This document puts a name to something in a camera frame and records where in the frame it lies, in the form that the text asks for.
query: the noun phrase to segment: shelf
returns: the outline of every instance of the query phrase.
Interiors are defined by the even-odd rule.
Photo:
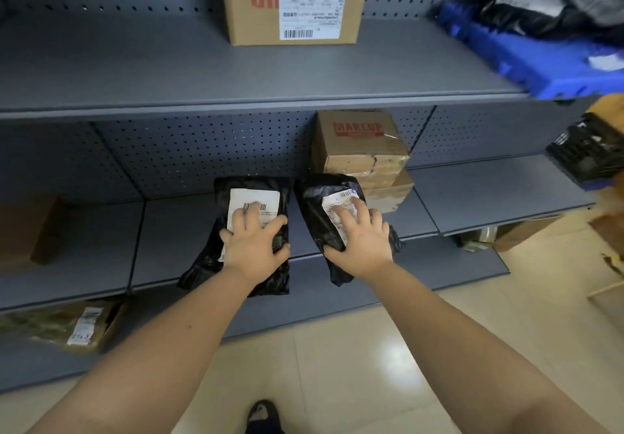
[[[22,14],[0,27],[0,83],[0,119],[528,98],[428,20],[363,20],[356,45],[235,48],[194,16]]]
[[[543,154],[410,170],[442,235],[594,204]]]
[[[56,258],[0,273],[0,312],[124,293],[142,202],[68,210]]]
[[[208,240],[218,216],[214,194],[148,201],[141,230],[132,288],[169,284],[192,265]],[[437,235],[437,229],[422,202],[412,190],[399,210],[384,218],[403,240]],[[291,261],[317,256],[297,200],[288,205],[288,238]]]
[[[467,252],[458,249],[451,239],[444,237],[410,241],[396,261],[432,289],[509,272],[494,250]],[[340,288],[334,286],[330,282],[325,259],[321,256],[292,262],[290,275],[290,295],[247,299],[230,323],[225,336],[237,337],[297,324],[379,302],[363,280],[354,280]],[[137,293],[111,345],[119,343],[185,294],[174,285]],[[100,358],[101,355],[72,353],[22,337],[2,336],[0,392],[82,374]]]

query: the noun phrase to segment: black plastic bag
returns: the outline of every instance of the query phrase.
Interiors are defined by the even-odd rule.
[[[623,5],[618,0],[466,0],[478,5],[476,21],[501,32],[544,40],[591,38],[622,45]]]
[[[223,263],[219,261],[222,250],[223,241],[219,236],[221,229],[227,228],[228,210],[230,208],[230,191],[232,189],[254,189],[264,191],[279,192],[279,204],[277,215],[284,214],[287,216],[286,209],[290,200],[291,180],[288,178],[267,178],[265,176],[237,176],[232,178],[216,178],[214,180],[214,196],[216,203],[221,208],[221,215],[217,217],[206,246],[200,252],[199,256],[191,268],[185,272],[178,281],[178,287],[183,289],[193,289],[202,282],[210,278],[214,273],[221,271]],[[288,225],[283,225],[277,235],[273,238],[273,252],[281,249],[284,244],[288,243]],[[275,272],[269,276],[267,280],[258,284],[249,297],[260,296],[265,294],[282,295],[289,293],[288,271],[290,266],[288,260],[280,265]]]
[[[341,252],[346,249],[340,233],[323,209],[323,198],[343,191],[353,190],[363,202],[364,194],[358,180],[345,174],[312,174],[306,179],[296,182],[294,193],[301,208],[301,214],[306,221],[308,230],[316,246],[323,251],[324,245],[329,245]],[[401,251],[402,242],[390,226],[389,239],[393,254]],[[353,276],[327,260],[330,267],[331,282],[336,286],[348,283]]]

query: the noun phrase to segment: tile floor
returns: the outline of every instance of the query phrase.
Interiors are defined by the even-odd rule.
[[[512,274],[440,295],[543,370],[606,428],[624,433],[624,337],[585,295],[620,278],[575,212],[503,254]],[[0,397],[3,433],[24,432],[74,380]],[[224,344],[175,434],[242,434],[257,399],[287,434],[457,434],[382,307]]]

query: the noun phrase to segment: shoe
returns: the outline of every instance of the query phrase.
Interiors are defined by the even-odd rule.
[[[247,414],[247,427],[249,427],[249,423],[271,419],[281,429],[279,416],[280,415],[279,413],[277,413],[277,408],[275,407],[273,402],[269,400],[257,401],[252,406],[252,409],[249,410],[249,414]]]

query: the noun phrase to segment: left arm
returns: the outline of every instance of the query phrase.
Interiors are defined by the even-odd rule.
[[[223,270],[130,336],[99,362],[29,434],[170,433],[191,402],[230,320],[254,289],[290,256],[273,236],[285,216],[262,229],[259,205],[222,230]]]

